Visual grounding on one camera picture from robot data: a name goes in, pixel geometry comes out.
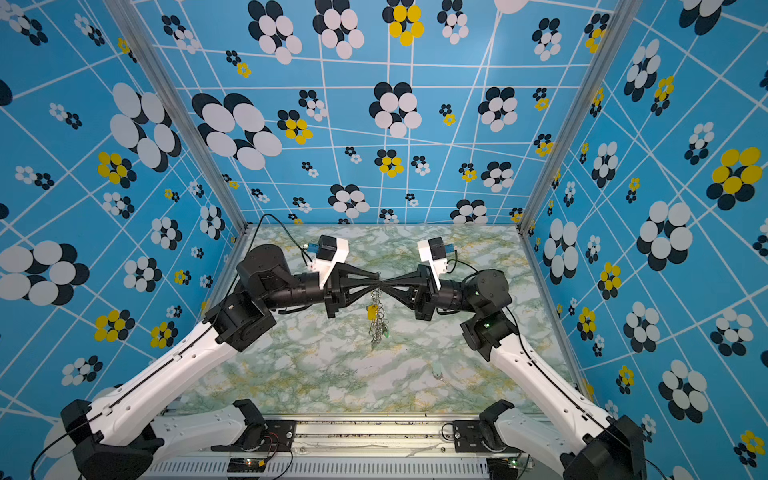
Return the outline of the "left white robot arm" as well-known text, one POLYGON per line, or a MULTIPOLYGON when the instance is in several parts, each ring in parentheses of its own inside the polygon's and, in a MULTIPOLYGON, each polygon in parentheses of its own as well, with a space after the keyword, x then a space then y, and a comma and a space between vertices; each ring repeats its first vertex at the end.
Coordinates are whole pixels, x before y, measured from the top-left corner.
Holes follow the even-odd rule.
POLYGON ((247 350, 276 324, 275 313, 322 304, 328 317, 374 290, 379 274, 347 264, 347 243, 326 235, 307 273, 294 275, 283 250, 251 249, 234 288, 189 334, 140 374, 93 401, 61 412, 81 479, 137 479, 151 466, 197 450, 275 451, 265 419, 247 399, 204 414, 161 418, 202 376, 247 350))

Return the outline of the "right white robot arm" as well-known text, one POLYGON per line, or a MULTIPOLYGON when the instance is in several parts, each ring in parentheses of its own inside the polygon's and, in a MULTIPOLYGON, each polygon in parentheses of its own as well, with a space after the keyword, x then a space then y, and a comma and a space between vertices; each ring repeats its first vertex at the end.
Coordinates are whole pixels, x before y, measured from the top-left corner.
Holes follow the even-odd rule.
POLYGON ((626 416, 614 419, 534 350, 508 310, 512 297, 503 272, 486 269, 460 282, 437 281, 420 266, 380 288, 419 320, 430 320, 438 309, 469 313, 460 325, 468 347, 511 378, 546 416, 542 423, 497 401, 481 415, 491 449, 521 450, 565 479, 646 478, 641 428, 626 416))

